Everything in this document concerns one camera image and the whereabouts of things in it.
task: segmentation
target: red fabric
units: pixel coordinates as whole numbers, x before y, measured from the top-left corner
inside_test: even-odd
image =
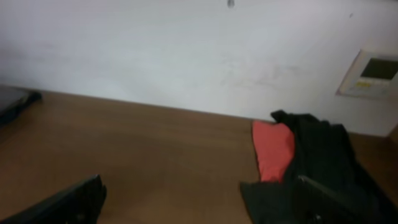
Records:
[[[282,182],[294,156],[294,134],[285,124],[254,121],[254,148],[262,182]]]

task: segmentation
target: black cloth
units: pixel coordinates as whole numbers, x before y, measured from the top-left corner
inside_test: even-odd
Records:
[[[381,213],[383,223],[398,223],[395,206],[356,162],[348,133],[340,124],[319,121],[310,114],[276,111],[271,116],[295,135],[295,154],[283,183],[241,183],[241,193],[254,224],[296,223],[291,193],[294,181],[305,175],[329,189]]]

